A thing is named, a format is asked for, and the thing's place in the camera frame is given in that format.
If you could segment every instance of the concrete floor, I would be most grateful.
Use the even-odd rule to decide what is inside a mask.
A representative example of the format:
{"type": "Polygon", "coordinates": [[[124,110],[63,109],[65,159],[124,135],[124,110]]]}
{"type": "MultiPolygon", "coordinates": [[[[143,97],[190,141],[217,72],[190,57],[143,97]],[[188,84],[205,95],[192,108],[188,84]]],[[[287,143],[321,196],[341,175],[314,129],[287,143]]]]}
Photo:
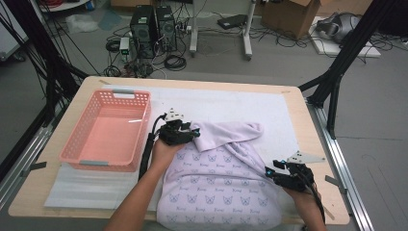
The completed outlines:
{"type": "MultiPolygon", "coordinates": [[[[106,10],[91,14],[101,21],[106,10]]],[[[200,23],[216,28],[213,18],[200,23]]],[[[71,35],[75,43],[100,72],[107,65],[106,38],[126,26],[122,18],[110,31],[71,35]]],[[[259,18],[254,27],[259,28],[259,18]]],[[[318,55],[311,43],[305,48],[283,47],[276,37],[252,39],[253,57],[243,55],[238,37],[220,34],[199,36],[195,58],[187,52],[187,67],[180,72],[164,69],[167,79],[300,86],[322,74],[333,59],[318,55]]],[[[95,71],[72,43],[63,37],[72,63],[87,73],[95,71]]],[[[408,230],[408,181],[405,150],[408,132],[408,52],[393,48],[381,51],[380,59],[354,61],[342,81],[336,136],[357,189],[375,230],[408,230]]],[[[156,71],[151,78],[164,79],[156,71]]],[[[313,91],[307,90],[304,96],[313,91]]],[[[0,161],[11,151],[45,101],[31,63],[9,60],[0,64],[0,161]]],[[[100,230],[105,219],[12,218],[7,209],[0,212],[1,230],[100,230]]],[[[146,230],[157,230],[149,225],[146,230]]],[[[296,230],[298,226],[282,228],[296,230]]],[[[346,226],[329,226],[329,230],[357,230],[353,221],[346,226]]]]}

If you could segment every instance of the white cloth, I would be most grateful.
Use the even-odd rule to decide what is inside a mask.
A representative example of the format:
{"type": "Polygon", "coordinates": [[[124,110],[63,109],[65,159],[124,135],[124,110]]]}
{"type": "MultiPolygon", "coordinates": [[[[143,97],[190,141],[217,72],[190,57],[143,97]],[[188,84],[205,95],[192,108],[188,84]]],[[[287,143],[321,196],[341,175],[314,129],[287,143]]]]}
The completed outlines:
{"type": "Polygon", "coordinates": [[[267,230],[281,221],[277,186],[249,143],[257,123],[194,122],[201,136],[168,168],[157,221],[172,230],[267,230]]]}

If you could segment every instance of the black wire bundle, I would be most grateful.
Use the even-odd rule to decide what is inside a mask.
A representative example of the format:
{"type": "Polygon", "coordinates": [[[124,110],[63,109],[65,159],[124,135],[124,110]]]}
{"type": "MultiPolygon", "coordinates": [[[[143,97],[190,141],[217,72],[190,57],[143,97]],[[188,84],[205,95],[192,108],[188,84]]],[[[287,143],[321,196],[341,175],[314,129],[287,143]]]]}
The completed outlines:
{"type": "Polygon", "coordinates": [[[165,68],[168,70],[179,71],[186,68],[186,59],[176,55],[169,55],[165,59],[165,68]]]}
{"type": "Polygon", "coordinates": [[[46,88],[44,89],[42,85],[41,87],[47,99],[46,121],[49,122],[54,117],[54,108],[57,102],[61,98],[70,101],[79,88],[79,84],[71,72],[80,78],[85,78],[88,75],[82,71],[77,73],[78,69],[72,68],[73,66],[64,58],[65,49],[64,52],[59,52],[59,50],[63,51],[62,48],[60,46],[58,46],[59,50],[56,48],[39,21],[30,1],[5,0],[4,2],[36,48],[37,54],[25,44],[22,37],[15,31],[9,16],[7,15],[9,22],[3,15],[1,16],[1,23],[26,52],[38,77],[46,81],[46,88]]]}
{"type": "Polygon", "coordinates": [[[108,77],[119,77],[122,75],[120,72],[119,68],[114,65],[114,62],[119,55],[119,47],[120,47],[120,39],[111,39],[108,40],[106,43],[106,50],[109,51],[109,56],[108,56],[108,67],[106,67],[103,70],[103,74],[108,77]],[[111,54],[116,53],[114,59],[112,59],[111,54]]]}

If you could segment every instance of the black cable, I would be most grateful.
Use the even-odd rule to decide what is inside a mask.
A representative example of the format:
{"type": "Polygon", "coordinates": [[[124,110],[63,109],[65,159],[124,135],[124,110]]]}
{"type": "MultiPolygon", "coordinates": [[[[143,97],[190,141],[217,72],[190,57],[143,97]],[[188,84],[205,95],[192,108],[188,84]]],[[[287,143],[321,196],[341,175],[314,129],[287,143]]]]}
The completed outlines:
{"type": "Polygon", "coordinates": [[[169,55],[165,59],[165,68],[172,71],[180,71],[186,68],[187,62],[186,59],[176,55],[169,55]]]}
{"type": "Polygon", "coordinates": [[[320,197],[318,195],[318,193],[316,192],[314,186],[312,185],[312,183],[309,182],[309,180],[307,179],[307,177],[301,172],[298,172],[298,178],[303,182],[303,184],[305,184],[307,187],[309,187],[309,189],[312,191],[312,195],[315,198],[315,201],[320,209],[320,213],[321,213],[321,217],[323,219],[323,222],[326,223],[326,217],[324,214],[324,208],[323,208],[323,204],[321,203],[320,197]]]}

